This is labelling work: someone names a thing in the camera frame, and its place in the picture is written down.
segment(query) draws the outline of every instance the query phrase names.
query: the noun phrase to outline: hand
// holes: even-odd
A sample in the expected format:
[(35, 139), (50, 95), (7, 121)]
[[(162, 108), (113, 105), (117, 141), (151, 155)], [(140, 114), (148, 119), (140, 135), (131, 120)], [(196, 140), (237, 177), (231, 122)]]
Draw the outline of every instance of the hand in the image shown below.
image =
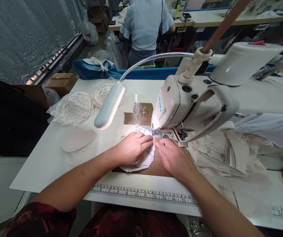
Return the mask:
[(187, 186), (197, 169), (190, 153), (169, 138), (162, 138), (159, 142), (154, 141), (159, 149), (165, 169), (183, 185)]
[(151, 135), (145, 136), (143, 133), (130, 133), (119, 144), (112, 147), (118, 166), (133, 166), (138, 164), (142, 154), (153, 143)]

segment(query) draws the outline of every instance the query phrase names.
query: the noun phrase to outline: ruler markings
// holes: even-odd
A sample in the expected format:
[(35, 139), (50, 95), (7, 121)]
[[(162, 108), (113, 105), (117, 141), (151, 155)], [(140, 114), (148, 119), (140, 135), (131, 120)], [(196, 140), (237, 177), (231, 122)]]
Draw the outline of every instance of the ruler markings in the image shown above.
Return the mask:
[[(97, 183), (89, 193), (166, 204), (199, 207), (192, 195)], [(272, 206), (272, 218), (283, 220), (283, 206)]]

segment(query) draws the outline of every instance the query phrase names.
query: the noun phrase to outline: blue bag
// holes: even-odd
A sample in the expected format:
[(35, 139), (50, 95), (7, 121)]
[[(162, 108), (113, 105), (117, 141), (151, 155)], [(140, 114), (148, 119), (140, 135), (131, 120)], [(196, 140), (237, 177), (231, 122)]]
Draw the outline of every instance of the blue bag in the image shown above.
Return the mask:
[(82, 80), (107, 79), (110, 77), (119, 80), (122, 76), (117, 71), (115, 64), (108, 60), (101, 62), (92, 57), (74, 60), (72, 65)]

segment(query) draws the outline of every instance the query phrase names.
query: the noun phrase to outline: jeans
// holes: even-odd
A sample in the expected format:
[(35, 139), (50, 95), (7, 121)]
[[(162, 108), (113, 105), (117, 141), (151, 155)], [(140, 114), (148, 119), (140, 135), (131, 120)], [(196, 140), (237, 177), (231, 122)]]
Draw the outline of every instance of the jeans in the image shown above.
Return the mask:
[[(139, 62), (140, 60), (143, 60), (147, 57), (150, 57), (150, 56), (153, 56), (153, 55), (156, 55), (156, 54), (157, 53), (156, 53), (155, 50), (137, 51), (137, 50), (131, 49), (131, 51), (129, 52), (129, 55), (128, 55), (128, 62), (131, 65), (134, 65), (137, 62)], [(154, 62), (154, 60), (151, 60), (151, 61), (145, 62), (142, 65), (150, 65), (150, 64), (153, 64), (153, 62)]]

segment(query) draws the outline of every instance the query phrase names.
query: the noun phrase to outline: gray plastic curtain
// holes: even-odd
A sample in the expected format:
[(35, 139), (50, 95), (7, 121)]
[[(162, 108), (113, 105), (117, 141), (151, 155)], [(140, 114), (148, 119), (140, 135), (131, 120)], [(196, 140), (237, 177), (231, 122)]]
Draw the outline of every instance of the gray plastic curtain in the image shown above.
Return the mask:
[(0, 0), (0, 80), (26, 81), (79, 34), (86, 0)]

